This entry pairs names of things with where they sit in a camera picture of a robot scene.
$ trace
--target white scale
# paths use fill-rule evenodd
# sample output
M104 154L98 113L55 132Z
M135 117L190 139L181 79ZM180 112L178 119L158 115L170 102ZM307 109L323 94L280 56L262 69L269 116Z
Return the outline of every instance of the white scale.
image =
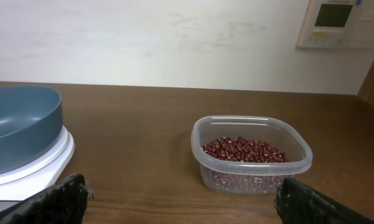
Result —
M56 143L35 161L0 174L0 211L50 187L75 151L72 135L62 126Z

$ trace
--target brown table surface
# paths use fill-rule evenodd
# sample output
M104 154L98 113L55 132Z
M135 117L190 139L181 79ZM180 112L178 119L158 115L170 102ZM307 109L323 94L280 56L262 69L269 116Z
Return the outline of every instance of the brown table surface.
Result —
M374 219L374 123L355 96L44 85L61 92L64 125L76 143L60 179L81 173L95 191L83 223L281 223L275 194L205 188L190 135L208 115L289 123L314 154L296 178Z

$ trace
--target adzuki bean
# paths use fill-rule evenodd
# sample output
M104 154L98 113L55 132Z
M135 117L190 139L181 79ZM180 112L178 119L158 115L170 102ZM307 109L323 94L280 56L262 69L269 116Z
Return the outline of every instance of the adzuki bean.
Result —
M223 161L234 162L287 162L285 153L269 142L238 136L222 137L202 145L203 151ZM227 174L201 165L203 181L217 192L274 193L286 177L293 175L243 175Z
M285 153L269 142L238 136L222 137L203 144L206 154L223 161L235 162L287 162Z

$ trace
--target plastic container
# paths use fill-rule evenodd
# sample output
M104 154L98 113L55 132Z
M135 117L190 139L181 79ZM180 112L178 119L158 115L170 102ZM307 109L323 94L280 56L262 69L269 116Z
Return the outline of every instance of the plastic container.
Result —
M230 162L206 154L201 145L226 136L243 136L270 142L285 152L289 162ZM226 193L275 193L286 177L311 166L312 151L297 131L274 118L254 116L207 116L195 123L192 152L200 162L203 182L210 190Z

